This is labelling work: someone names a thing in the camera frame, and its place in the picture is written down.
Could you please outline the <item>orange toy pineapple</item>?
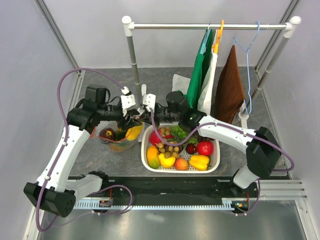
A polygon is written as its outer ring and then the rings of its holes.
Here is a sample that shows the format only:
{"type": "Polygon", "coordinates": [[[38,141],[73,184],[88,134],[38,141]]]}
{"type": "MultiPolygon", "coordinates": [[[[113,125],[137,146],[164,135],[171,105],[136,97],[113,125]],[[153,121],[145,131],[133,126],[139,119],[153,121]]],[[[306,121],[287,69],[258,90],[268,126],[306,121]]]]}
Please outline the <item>orange toy pineapple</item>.
{"type": "Polygon", "coordinates": [[[128,150],[130,148],[130,144],[125,138],[126,133],[120,130],[117,130],[115,133],[116,133],[116,140],[111,141],[108,144],[109,149],[115,153],[121,153],[128,150]]]}

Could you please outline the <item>clear zip bag orange zipper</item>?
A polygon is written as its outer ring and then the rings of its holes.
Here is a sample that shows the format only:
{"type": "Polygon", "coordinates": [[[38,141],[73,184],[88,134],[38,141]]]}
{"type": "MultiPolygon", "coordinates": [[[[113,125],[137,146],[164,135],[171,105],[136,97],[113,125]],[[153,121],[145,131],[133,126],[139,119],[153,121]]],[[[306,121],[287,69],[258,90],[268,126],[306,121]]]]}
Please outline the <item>clear zip bag orange zipper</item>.
{"type": "Polygon", "coordinates": [[[123,130],[117,126],[116,121],[102,121],[93,129],[90,137],[106,145],[109,150],[121,153],[138,142],[143,129],[143,124],[123,130]]]}

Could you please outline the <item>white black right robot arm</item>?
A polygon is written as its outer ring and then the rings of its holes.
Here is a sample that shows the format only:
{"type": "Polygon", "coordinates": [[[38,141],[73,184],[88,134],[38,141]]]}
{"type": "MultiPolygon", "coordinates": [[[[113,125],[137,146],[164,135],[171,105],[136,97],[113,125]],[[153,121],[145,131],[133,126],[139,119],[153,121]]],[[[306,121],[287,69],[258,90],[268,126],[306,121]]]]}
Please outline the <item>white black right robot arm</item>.
{"type": "Polygon", "coordinates": [[[167,106],[161,106],[156,103],[154,94],[144,94],[141,120],[154,126],[177,122],[191,136],[211,138],[245,153],[246,165],[236,171],[229,184],[233,196],[242,196],[251,183],[271,176],[281,157],[281,149],[268,128],[247,129],[217,120],[191,108],[180,91],[168,93],[166,101],[167,106]]]}

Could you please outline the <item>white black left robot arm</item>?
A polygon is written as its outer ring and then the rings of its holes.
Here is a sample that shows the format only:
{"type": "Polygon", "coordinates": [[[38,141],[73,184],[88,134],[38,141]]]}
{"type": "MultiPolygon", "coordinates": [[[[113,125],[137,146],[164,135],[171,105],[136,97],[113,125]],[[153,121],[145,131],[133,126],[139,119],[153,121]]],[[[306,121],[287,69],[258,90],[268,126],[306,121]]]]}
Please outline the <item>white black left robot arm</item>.
{"type": "Polygon", "coordinates": [[[110,105],[110,91],[102,85],[91,84],[85,90],[85,97],[67,114],[67,126],[48,165],[36,182],[28,182],[24,194],[34,207],[65,218],[77,201],[95,193],[106,196],[110,185],[104,181],[108,176],[92,171],[79,183],[68,184],[68,177],[75,160],[95,127],[102,121],[115,121],[123,129],[133,127],[136,101],[132,92],[124,87],[116,105],[110,105]]]}

